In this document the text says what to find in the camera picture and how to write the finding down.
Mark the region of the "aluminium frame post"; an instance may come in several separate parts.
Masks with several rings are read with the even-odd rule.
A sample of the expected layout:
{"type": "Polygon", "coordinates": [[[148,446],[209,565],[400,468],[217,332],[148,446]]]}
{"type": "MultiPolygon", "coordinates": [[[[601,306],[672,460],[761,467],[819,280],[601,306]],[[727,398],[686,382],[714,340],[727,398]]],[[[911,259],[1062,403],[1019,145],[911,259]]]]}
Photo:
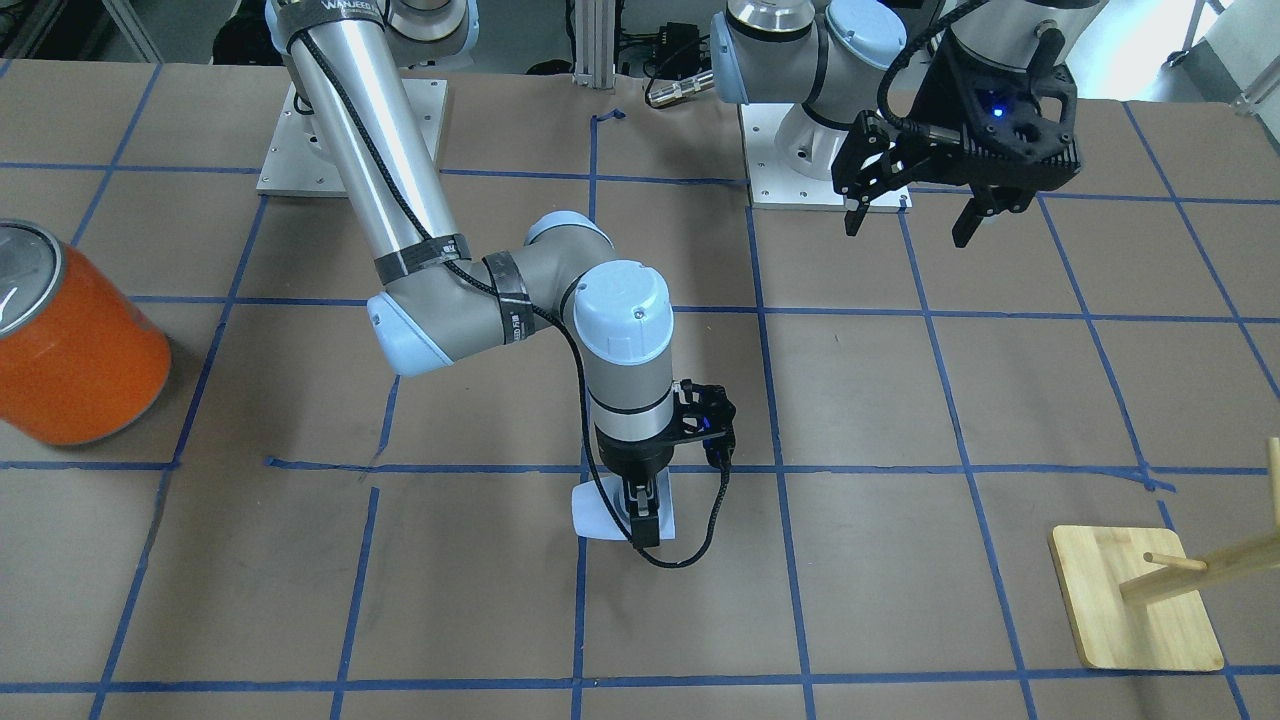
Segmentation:
{"type": "Polygon", "coordinates": [[[612,94],[616,82],[618,1],[568,1],[572,79],[576,85],[612,94]]]}

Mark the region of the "large orange can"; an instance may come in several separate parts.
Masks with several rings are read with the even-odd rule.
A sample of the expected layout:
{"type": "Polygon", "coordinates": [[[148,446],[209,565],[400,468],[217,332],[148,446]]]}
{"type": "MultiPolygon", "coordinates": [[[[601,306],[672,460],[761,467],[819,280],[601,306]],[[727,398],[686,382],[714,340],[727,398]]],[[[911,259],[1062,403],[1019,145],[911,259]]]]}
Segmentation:
{"type": "Polygon", "coordinates": [[[1,418],[45,445],[93,443],[160,397],[165,333],[78,249],[31,222],[1,224],[1,418]]]}

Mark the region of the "light blue plastic cup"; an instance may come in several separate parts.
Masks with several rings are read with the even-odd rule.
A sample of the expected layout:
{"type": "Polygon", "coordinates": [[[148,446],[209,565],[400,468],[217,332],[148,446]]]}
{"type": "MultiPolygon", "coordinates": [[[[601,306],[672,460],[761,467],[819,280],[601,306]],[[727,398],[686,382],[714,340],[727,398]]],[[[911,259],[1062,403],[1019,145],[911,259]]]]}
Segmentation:
{"type": "MultiPolygon", "coordinates": [[[[631,530],[628,511],[625,507],[623,484],[617,475],[603,475],[602,484],[608,500],[620,515],[620,520],[631,530]]],[[[675,502],[672,498],[669,473],[663,470],[655,482],[658,489],[658,532],[659,541],[673,541],[677,536],[675,502]]],[[[596,541],[626,541],[623,532],[605,509],[604,500],[594,480],[573,487],[571,495],[573,529],[577,536],[596,541]]]]}

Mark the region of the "wooden cup stand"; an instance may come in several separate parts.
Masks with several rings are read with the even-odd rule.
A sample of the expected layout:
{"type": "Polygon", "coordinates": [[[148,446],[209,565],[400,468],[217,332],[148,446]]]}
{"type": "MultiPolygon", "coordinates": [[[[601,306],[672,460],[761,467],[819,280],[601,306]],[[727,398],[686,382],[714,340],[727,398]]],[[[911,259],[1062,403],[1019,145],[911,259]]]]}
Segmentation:
{"type": "Polygon", "coordinates": [[[1199,556],[1155,527],[1062,524],[1046,546],[1076,656],[1094,670],[1224,670],[1201,592],[1279,561],[1276,527],[1199,556]]]}

